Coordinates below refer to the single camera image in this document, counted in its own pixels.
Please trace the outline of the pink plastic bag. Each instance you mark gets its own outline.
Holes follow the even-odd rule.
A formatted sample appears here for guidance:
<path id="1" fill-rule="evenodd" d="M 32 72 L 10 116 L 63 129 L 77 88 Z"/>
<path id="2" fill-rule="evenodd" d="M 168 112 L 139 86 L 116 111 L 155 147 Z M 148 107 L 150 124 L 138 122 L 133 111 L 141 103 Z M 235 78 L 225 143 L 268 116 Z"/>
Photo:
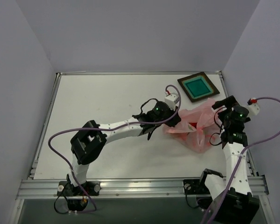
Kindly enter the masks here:
<path id="1" fill-rule="evenodd" d="M 218 140 L 215 136 L 219 132 L 219 127 L 215 124 L 218 118 L 212 109 L 214 103 L 215 100 L 209 98 L 192 110 L 180 110 L 178 114 L 181 122 L 174 127 L 164 125 L 163 133 L 196 153 L 206 152 L 211 143 Z"/>

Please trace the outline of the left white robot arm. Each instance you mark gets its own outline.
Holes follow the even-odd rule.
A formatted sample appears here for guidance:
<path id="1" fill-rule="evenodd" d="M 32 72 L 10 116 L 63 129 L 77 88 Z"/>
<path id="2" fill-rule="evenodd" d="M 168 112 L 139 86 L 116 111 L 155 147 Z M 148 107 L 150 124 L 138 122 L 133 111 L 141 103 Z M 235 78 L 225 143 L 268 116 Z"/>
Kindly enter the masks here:
<path id="1" fill-rule="evenodd" d="M 73 187 L 86 183 L 86 174 L 89 164 L 100 155 L 103 147 L 113 141 L 127 137 L 147 135 L 149 140 L 152 133 L 165 124 L 169 127 L 176 126 L 181 118 L 178 115 L 179 99 L 157 101 L 154 108 L 146 113 L 133 115 L 130 119 L 111 123 L 97 124 L 94 120 L 88 121 L 84 128 L 98 128 L 98 130 L 80 130 L 70 140 L 73 153 L 72 168 L 68 173 L 68 181 Z"/>

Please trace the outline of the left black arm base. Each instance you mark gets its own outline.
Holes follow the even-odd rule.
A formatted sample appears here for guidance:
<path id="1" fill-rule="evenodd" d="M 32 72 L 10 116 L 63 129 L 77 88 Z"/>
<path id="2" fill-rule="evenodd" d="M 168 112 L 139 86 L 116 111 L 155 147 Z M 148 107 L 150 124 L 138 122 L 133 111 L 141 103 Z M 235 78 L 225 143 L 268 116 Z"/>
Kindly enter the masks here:
<path id="1" fill-rule="evenodd" d="M 99 196 L 101 190 L 100 182 L 90 181 L 82 184 L 84 192 L 79 186 L 74 187 L 69 181 L 59 182 L 56 199 L 54 201 L 54 210 L 57 214 L 65 215 L 71 212 L 78 213 L 88 213 L 86 210 L 88 203 L 90 203 L 89 197 Z M 66 208 L 59 210 L 57 207 L 58 199 L 63 199 L 65 201 Z"/>

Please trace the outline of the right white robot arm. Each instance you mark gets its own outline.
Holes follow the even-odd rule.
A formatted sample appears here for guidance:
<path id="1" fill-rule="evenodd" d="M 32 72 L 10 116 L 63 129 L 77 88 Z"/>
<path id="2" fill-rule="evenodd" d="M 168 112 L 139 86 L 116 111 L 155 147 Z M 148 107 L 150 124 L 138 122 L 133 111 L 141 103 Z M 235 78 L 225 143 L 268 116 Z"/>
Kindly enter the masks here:
<path id="1" fill-rule="evenodd" d="M 249 224 L 259 210 L 259 199 L 254 197 L 247 174 L 247 136 L 245 123 L 251 115 L 259 112 L 257 100 L 251 99 L 247 106 L 241 106 L 234 96 L 215 102 L 215 120 L 221 121 L 220 139 L 226 160 L 226 176 L 217 171 L 205 169 L 200 177 L 200 186 L 211 196 L 202 224 L 213 221 L 221 224 Z"/>

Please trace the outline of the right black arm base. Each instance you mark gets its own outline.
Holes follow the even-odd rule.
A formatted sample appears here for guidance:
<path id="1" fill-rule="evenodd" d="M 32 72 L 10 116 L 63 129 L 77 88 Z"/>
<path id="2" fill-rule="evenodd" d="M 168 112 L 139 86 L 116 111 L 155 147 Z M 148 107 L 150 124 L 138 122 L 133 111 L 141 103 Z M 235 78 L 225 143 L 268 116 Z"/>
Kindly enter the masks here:
<path id="1" fill-rule="evenodd" d="M 188 207 L 206 210 L 212 203 L 212 197 L 206 186 L 200 184 L 199 179 L 184 179 L 183 191 Z"/>

